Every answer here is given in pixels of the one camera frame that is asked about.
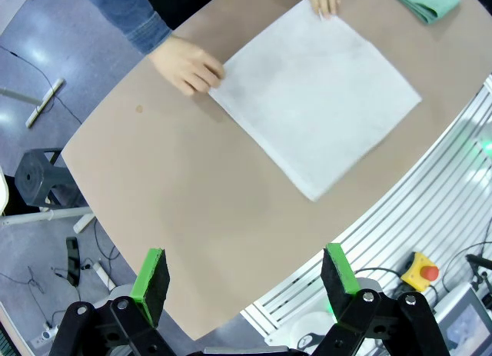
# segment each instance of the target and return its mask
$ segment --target green towel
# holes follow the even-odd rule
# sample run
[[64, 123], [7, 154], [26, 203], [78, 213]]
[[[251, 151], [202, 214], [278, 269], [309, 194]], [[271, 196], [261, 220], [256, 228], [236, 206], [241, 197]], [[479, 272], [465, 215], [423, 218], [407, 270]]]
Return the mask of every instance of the green towel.
[[426, 24], [437, 22], [458, 6], [460, 0], [400, 0]]

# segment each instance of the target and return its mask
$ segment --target gray floor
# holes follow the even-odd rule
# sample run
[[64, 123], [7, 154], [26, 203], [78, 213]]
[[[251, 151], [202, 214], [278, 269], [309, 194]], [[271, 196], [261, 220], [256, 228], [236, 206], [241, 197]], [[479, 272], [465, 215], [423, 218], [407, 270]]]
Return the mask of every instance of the gray floor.
[[[51, 82], [65, 78], [67, 83], [58, 95], [81, 120], [141, 60], [141, 55], [86, 0], [28, 0], [0, 36], [0, 45], [37, 65]], [[2, 50], [0, 86], [36, 97], [42, 97], [48, 90], [48, 83], [36, 70]], [[28, 130], [25, 120], [31, 113], [32, 106], [0, 97], [0, 165], [7, 175], [15, 173], [24, 151], [63, 147], [77, 130], [77, 121], [58, 101]], [[33, 290], [43, 315], [27, 286], [0, 278], [0, 301], [26, 340], [41, 334], [44, 317], [51, 319], [54, 311], [77, 300], [75, 289], [52, 270], [66, 267], [65, 238], [73, 235], [75, 220], [0, 228], [0, 272], [27, 281], [29, 266], [45, 292]], [[109, 253], [111, 241], [100, 226], [98, 233], [103, 250]], [[78, 242], [82, 258], [101, 259], [92, 227], [78, 236]], [[105, 259], [101, 264], [108, 270]], [[118, 285], [127, 284], [133, 282], [135, 273], [120, 257], [113, 261], [111, 277]], [[84, 301], [97, 301], [108, 293], [92, 270], [81, 273], [79, 288]], [[61, 317], [55, 317], [56, 324]], [[264, 345], [260, 335], [241, 316], [197, 342], [192, 342], [165, 313], [159, 329], [179, 355], [205, 345]], [[43, 348], [36, 353], [46, 351]]]

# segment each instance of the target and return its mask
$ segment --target tan tabletop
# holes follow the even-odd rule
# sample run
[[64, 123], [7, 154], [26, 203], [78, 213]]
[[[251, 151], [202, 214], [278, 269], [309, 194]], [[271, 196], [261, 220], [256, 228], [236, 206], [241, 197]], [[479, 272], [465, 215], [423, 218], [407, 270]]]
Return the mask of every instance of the tan tabletop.
[[[214, 0], [177, 34], [226, 61], [299, 1]], [[492, 70], [492, 18], [476, 0], [462, 0], [432, 26], [397, 0], [343, 0], [341, 17], [381, 50], [423, 101], [317, 203], [211, 98], [180, 95], [146, 59], [63, 151], [136, 272], [149, 248], [166, 249], [171, 287], [165, 309], [193, 338], [269, 291], [363, 214]]]
[[7, 332], [7, 335], [10, 337], [15, 348], [21, 356], [33, 356], [34, 354], [29, 349], [25, 340], [18, 333], [17, 328], [14, 326], [12, 319], [8, 316], [7, 311], [3, 307], [3, 304], [0, 302], [0, 323], [3, 325], [3, 328]]

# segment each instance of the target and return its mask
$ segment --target blue jacket sleeve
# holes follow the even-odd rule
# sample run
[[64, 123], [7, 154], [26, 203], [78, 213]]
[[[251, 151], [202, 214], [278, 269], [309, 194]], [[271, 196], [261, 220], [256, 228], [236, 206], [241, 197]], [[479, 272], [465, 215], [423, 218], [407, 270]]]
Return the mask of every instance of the blue jacket sleeve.
[[143, 54], [152, 52], [172, 30], [148, 0], [90, 0]]

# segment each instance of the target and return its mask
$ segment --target white cloth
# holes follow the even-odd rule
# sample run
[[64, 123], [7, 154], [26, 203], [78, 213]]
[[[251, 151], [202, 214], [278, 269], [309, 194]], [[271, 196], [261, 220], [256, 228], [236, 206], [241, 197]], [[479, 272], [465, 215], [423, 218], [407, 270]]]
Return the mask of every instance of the white cloth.
[[312, 201], [421, 101], [370, 42], [337, 17], [319, 19], [308, 0], [225, 71], [211, 97]]

